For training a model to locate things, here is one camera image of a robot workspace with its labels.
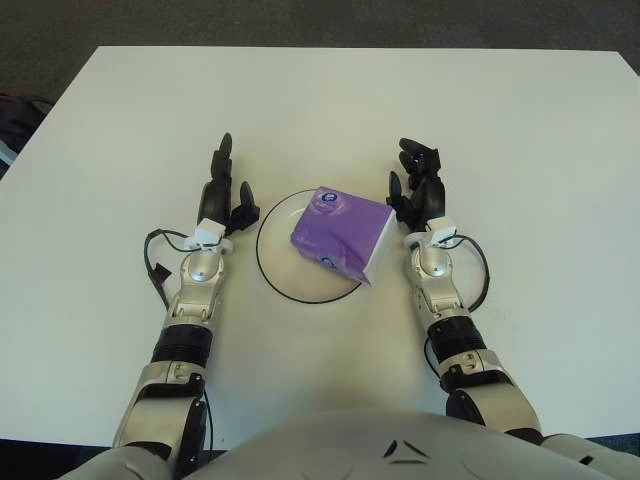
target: silver robot arm segment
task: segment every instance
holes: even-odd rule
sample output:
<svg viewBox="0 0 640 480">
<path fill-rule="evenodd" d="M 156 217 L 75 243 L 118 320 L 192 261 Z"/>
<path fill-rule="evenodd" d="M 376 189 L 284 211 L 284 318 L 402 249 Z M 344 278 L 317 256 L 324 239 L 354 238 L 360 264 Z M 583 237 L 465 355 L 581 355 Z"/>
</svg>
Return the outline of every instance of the silver robot arm segment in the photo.
<svg viewBox="0 0 640 480">
<path fill-rule="evenodd" d="M 200 398 L 224 272 L 218 252 L 194 252 L 182 262 L 180 291 L 113 442 L 161 456 L 177 478 L 197 468 L 202 449 L 206 404 Z"/>
<path fill-rule="evenodd" d="M 406 273 L 438 360 L 440 386 L 449 394 L 447 415 L 540 443 L 533 407 L 496 353 L 487 349 L 453 284 L 451 257 L 426 238 L 410 248 Z"/>
</svg>

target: plate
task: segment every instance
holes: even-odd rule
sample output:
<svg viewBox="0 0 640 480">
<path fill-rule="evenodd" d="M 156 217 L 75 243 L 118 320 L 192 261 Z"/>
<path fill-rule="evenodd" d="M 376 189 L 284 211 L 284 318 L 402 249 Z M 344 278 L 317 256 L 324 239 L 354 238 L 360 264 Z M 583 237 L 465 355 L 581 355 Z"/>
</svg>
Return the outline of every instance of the plate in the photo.
<svg viewBox="0 0 640 480">
<path fill-rule="evenodd" d="M 328 303 L 349 295 L 360 282 L 304 258 L 291 244 L 291 232 L 314 192 L 289 195 L 269 211 L 258 231 L 256 257 L 265 280 L 279 294 L 301 303 Z"/>
</svg>

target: floor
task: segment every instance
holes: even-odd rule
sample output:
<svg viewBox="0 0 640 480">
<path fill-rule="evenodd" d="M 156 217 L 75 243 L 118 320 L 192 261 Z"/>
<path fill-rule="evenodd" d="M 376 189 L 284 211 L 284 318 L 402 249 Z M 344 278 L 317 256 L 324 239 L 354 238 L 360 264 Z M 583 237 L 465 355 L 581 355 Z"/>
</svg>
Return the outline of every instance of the floor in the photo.
<svg viewBox="0 0 640 480">
<path fill-rule="evenodd" d="M 0 0 L 0 92 L 55 100 L 98 45 L 616 50 L 640 73 L 640 0 Z M 0 464 L 55 478 L 101 450 L 0 440 Z"/>
</svg>

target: tissue box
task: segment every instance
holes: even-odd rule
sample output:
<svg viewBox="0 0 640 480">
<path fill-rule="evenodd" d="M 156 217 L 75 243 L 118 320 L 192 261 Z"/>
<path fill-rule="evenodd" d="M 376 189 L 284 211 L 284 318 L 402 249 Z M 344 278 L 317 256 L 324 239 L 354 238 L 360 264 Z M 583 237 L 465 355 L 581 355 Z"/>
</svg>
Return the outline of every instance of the tissue box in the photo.
<svg viewBox="0 0 640 480">
<path fill-rule="evenodd" d="M 373 285 L 396 231 L 390 206 L 320 187 L 293 230 L 291 243 L 304 257 Z"/>
</svg>

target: black cable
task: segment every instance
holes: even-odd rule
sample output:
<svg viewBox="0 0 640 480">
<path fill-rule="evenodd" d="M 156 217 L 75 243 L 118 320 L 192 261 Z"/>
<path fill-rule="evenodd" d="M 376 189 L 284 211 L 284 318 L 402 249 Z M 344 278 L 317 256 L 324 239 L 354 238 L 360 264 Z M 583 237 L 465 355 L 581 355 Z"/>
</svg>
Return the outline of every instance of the black cable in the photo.
<svg viewBox="0 0 640 480">
<path fill-rule="evenodd" d="M 431 360 L 429 360 L 429 354 L 427 353 L 427 345 L 429 344 L 429 342 L 431 341 L 431 337 L 427 337 L 427 339 L 424 341 L 424 358 L 427 361 L 427 363 L 429 364 L 429 367 L 431 367 L 431 371 L 433 372 L 433 374 L 440 378 L 440 375 L 438 375 L 438 371 L 436 370 L 436 367 L 433 366 L 433 363 L 431 363 Z"/>
<path fill-rule="evenodd" d="M 204 399 L 207 402 L 207 416 L 209 417 L 209 461 L 211 461 L 211 456 L 213 455 L 213 416 L 211 415 L 211 404 L 206 390 L 204 391 Z"/>
<path fill-rule="evenodd" d="M 199 248 L 187 248 L 187 249 L 178 248 L 169 239 L 169 235 L 175 235 L 176 237 L 180 237 L 180 238 L 187 238 L 187 235 L 185 235 L 184 233 L 176 232 L 175 230 L 160 230 L 160 232 L 162 233 L 162 236 L 165 238 L 169 246 L 171 246 L 171 248 L 173 248 L 174 250 L 177 250 L 178 252 L 189 253 L 189 252 L 195 252 L 200 250 Z"/>
<path fill-rule="evenodd" d="M 144 248 L 143 248 L 143 256 L 144 256 L 144 266 L 147 269 L 147 275 L 149 280 L 151 280 L 151 284 L 160 295 L 162 299 L 162 303 L 164 303 L 164 307 L 169 309 L 169 300 L 167 300 L 167 295 L 164 293 L 164 289 L 162 288 L 162 282 L 158 279 L 158 276 L 155 270 L 151 267 L 151 262 L 149 261 L 149 243 L 151 240 L 156 238 L 158 235 L 162 233 L 161 230 L 154 230 L 153 232 L 147 235 L 147 238 L 144 239 Z"/>
<path fill-rule="evenodd" d="M 188 253 L 188 252 L 195 252 L 200 249 L 195 248 L 193 250 L 186 250 L 186 249 L 178 248 L 176 245 L 174 245 L 171 239 L 169 239 L 169 235 L 175 235 L 180 238 L 187 238 L 187 235 L 185 235 L 184 233 L 176 232 L 175 230 L 163 230 L 161 228 L 158 228 L 153 232 L 149 233 L 147 235 L 147 238 L 145 238 L 144 248 L 143 248 L 144 266 L 147 269 L 147 275 L 149 276 L 149 279 L 151 280 L 153 287 L 156 289 L 156 292 L 158 292 L 158 295 L 160 295 L 160 298 L 162 299 L 162 303 L 164 303 L 164 307 L 168 310 L 169 300 L 167 299 L 167 294 L 164 292 L 164 288 L 162 288 L 162 281 L 158 278 L 158 274 L 153 269 L 153 267 L 151 266 L 151 262 L 149 261 L 149 244 L 151 243 L 151 240 L 153 240 L 159 235 L 162 235 L 167 241 L 167 243 L 171 246 L 171 248 L 173 248 L 174 250 L 177 250 L 178 252 Z"/>
<path fill-rule="evenodd" d="M 473 302 L 468 307 L 469 312 L 473 312 L 480 305 L 482 305 L 482 302 L 484 302 L 484 299 L 487 298 L 487 292 L 489 291 L 489 282 L 491 281 L 491 276 L 489 275 L 489 264 L 487 263 L 487 257 L 485 257 L 484 252 L 482 251 L 482 248 L 480 248 L 480 245 L 478 245 L 478 242 L 476 242 L 473 238 L 468 237 L 466 235 L 456 234 L 456 235 L 452 235 L 451 237 L 443 241 L 451 240 L 453 238 L 460 238 L 461 240 L 455 245 L 452 245 L 450 247 L 440 247 L 440 248 L 442 248 L 443 250 L 451 250 L 459 247 L 460 244 L 462 244 L 466 240 L 469 243 L 471 243 L 471 245 L 473 245 L 473 248 L 476 249 L 476 251 L 478 252 L 478 255 L 480 255 L 480 258 L 482 259 L 482 265 L 484 267 L 484 281 L 482 283 L 482 290 L 480 291 L 480 295 L 475 300 L 475 302 Z"/>
</svg>

